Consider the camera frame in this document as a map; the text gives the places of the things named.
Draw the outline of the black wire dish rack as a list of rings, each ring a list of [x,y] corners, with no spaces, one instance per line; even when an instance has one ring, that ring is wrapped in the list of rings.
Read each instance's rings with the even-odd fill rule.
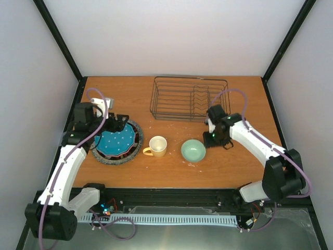
[[[225,79],[157,76],[153,80],[150,112],[155,119],[203,122],[211,105],[219,104],[230,114]]]

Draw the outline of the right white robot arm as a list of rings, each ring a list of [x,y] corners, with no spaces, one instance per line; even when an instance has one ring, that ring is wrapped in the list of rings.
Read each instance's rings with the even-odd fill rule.
[[[264,167],[261,181],[239,188],[246,203],[270,199],[274,202],[291,197],[306,186],[300,154],[286,150],[269,141],[239,113],[227,115],[221,105],[207,110],[205,123],[209,130],[203,133],[206,148],[221,146],[230,149],[238,142]]]

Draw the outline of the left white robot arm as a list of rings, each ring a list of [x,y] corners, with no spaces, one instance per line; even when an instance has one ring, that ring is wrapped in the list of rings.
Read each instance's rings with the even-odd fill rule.
[[[73,116],[73,129],[62,139],[60,156],[47,187],[24,211],[33,236],[40,242],[72,239],[78,219],[92,207],[101,210],[108,204],[105,185],[100,183],[86,184],[74,198],[70,194],[94,137],[105,131],[121,132],[129,116],[109,112],[106,103],[99,107],[89,102],[76,104]]]

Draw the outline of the green ceramic bowl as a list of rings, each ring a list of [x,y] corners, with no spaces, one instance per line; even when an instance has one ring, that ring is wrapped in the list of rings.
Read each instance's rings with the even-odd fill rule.
[[[197,163],[205,158],[206,148],[199,140],[190,139],[181,146],[181,153],[185,160]]]

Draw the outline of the yellow mug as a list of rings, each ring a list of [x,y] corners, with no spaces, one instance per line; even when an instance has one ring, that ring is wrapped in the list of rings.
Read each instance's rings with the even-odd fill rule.
[[[167,140],[162,136],[154,136],[149,141],[149,146],[143,149],[147,156],[163,157],[167,152]]]

